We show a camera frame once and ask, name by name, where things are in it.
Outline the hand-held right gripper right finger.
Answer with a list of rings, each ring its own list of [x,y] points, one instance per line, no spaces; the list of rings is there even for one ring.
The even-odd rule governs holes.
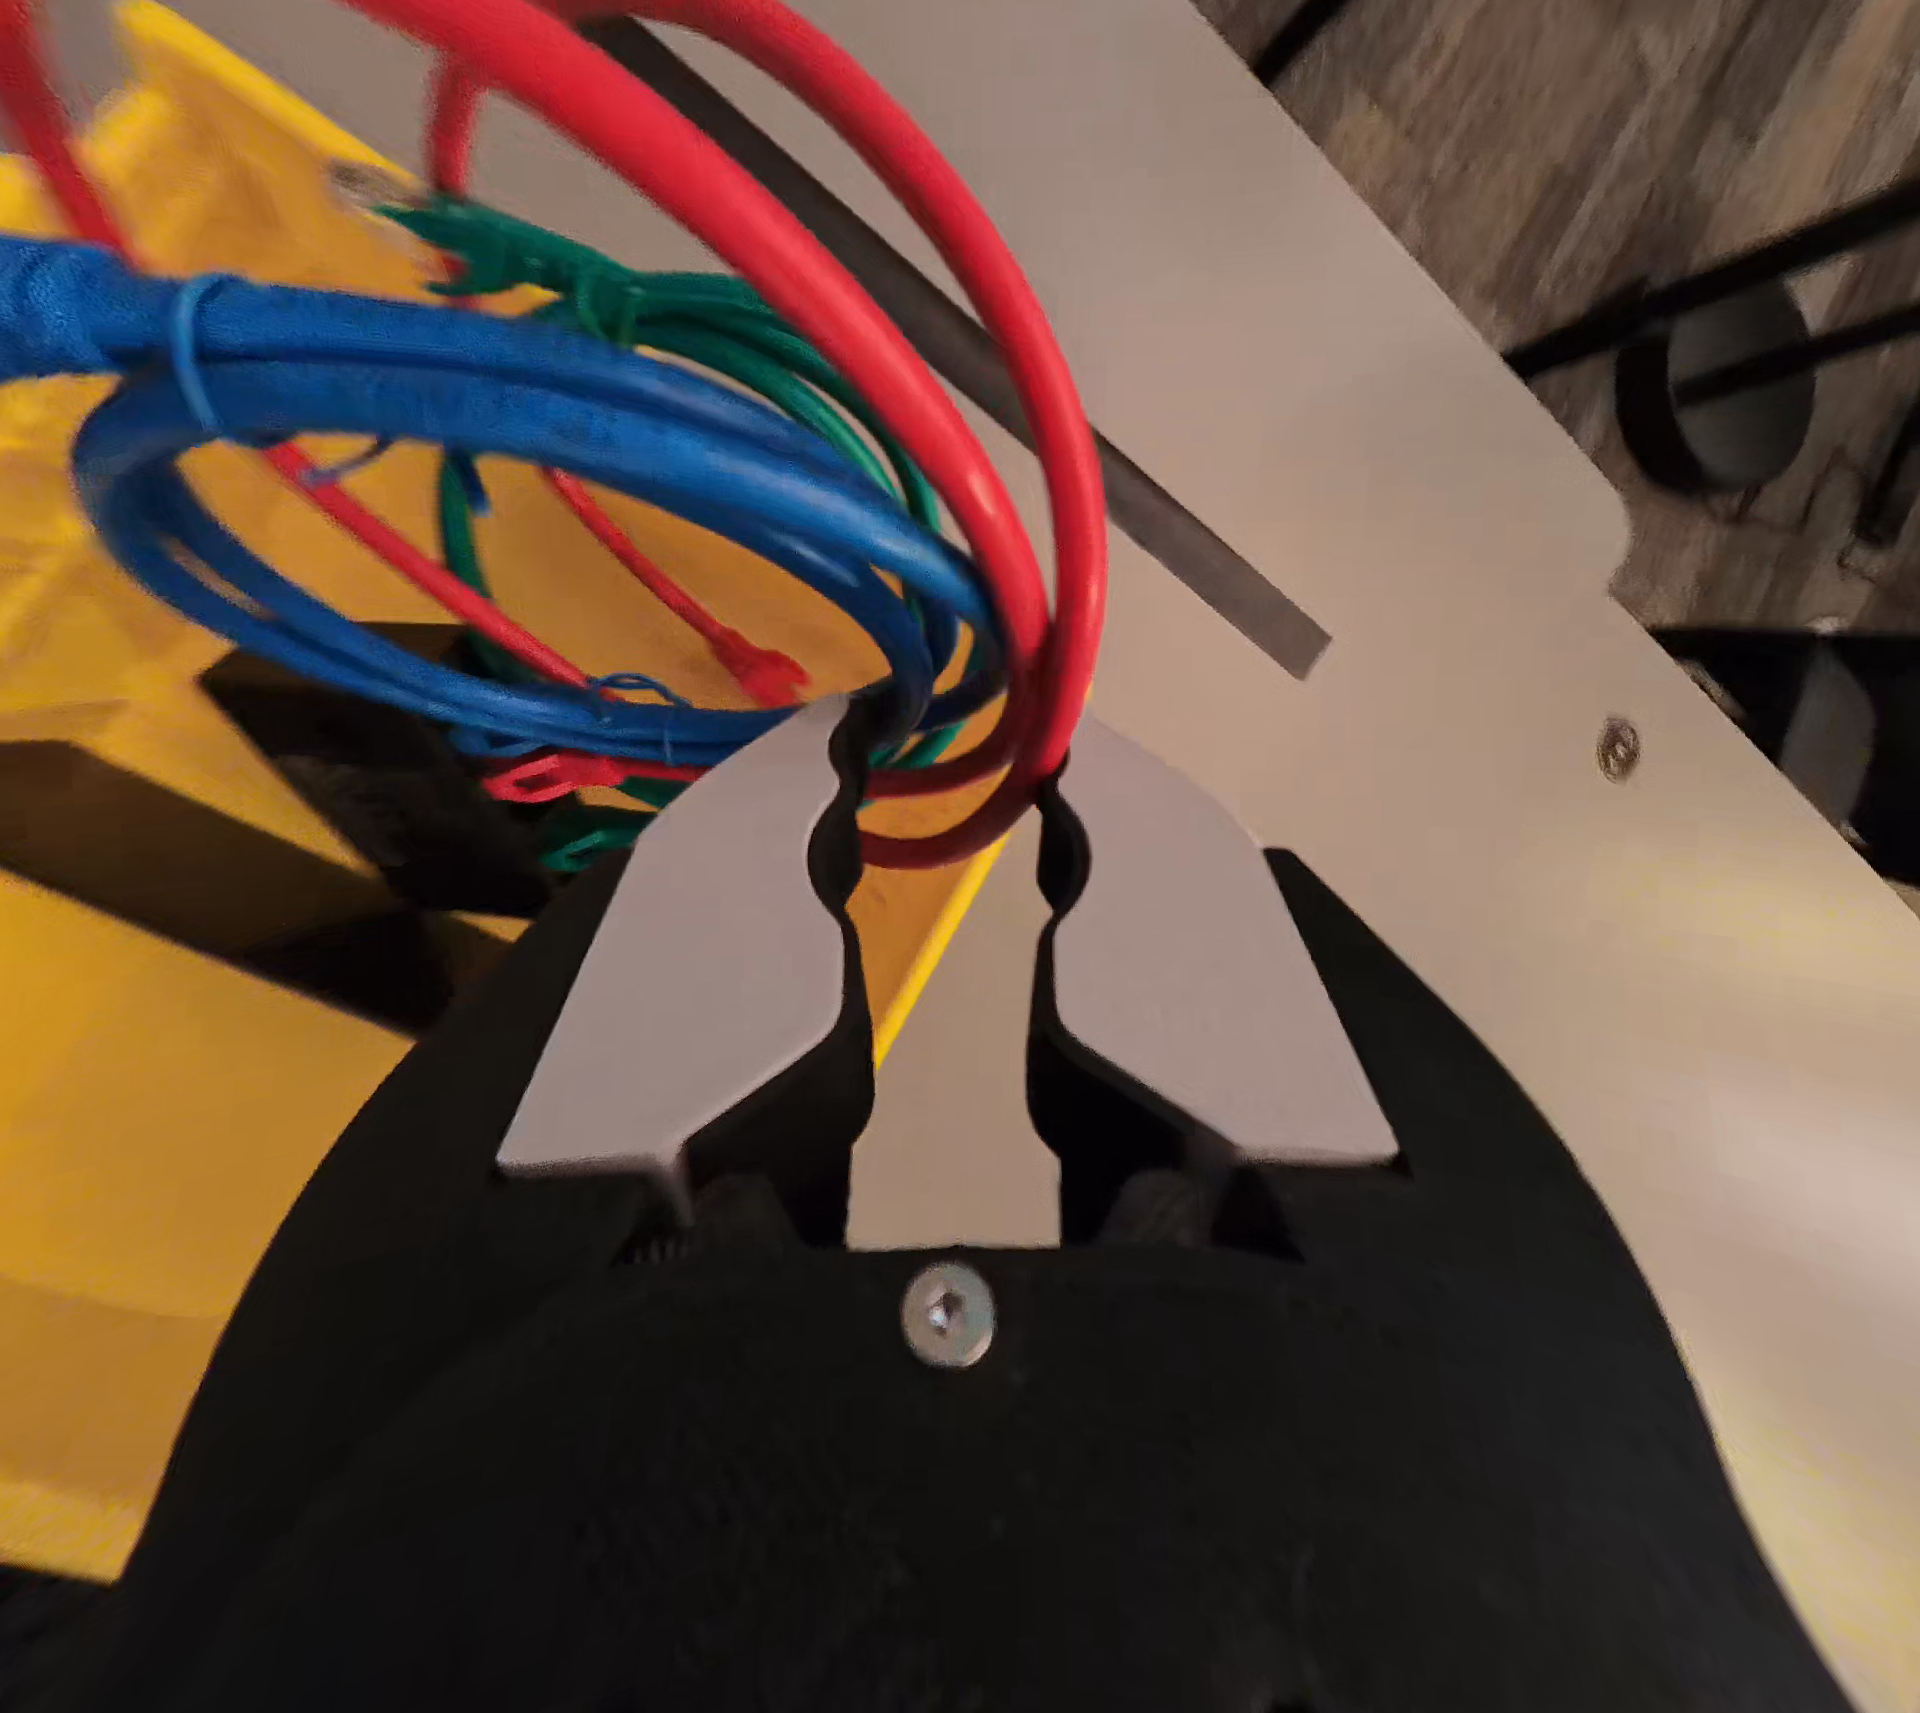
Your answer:
[[[1236,1164],[1398,1158],[1266,849],[1225,805],[1084,720],[1041,817],[1039,1039]]]

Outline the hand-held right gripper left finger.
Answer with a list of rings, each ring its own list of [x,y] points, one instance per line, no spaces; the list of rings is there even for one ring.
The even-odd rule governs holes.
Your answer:
[[[811,705],[693,782],[638,837],[501,1137],[513,1179],[693,1186],[693,1147],[752,1132],[774,1085],[824,1083],[777,1130],[849,1147],[871,1109],[871,1011],[849,925],[866,710]]]

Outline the yellow plastic bin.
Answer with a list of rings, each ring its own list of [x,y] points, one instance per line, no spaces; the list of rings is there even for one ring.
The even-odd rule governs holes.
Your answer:
[[[332,162],[388,170],[370,144],[169,5],[116,0],[108,17],[123,83],[81,153],[146,265],[418,294],[415,254],[324,188]],[[106,392],[4,387],[4,741],[78,741],[357,867],[216,724],[197,685],[224,648],[93,545],[67,457]],[[347,617],[440,618],[265,461],[211,451],[194,478],[218,519]],[[539,471],[501,461],[483,478],[479,551],[517,621],[588,673],[741,705]],[[658,511],[601,503],[721,621],[789,649],[811,695],[880,673],[875,648],[771,566]],[[263,1246],[404,1049],[401,1031],[4,872],[4,1562],[98,1582],[126,1567]]]

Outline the black chair base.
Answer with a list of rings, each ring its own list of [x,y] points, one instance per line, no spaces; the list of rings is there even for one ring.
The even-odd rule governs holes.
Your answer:
[[[1639,474],[1745,524],[1809,447],[1832,366],[1917,342],[1917,301],[1809,327],[1791,283],[1917,232],[1917,174],[1769,234],[1668,285],[1622,285],[1504,354],[1527,385],[1607,361],[1613,425]]]

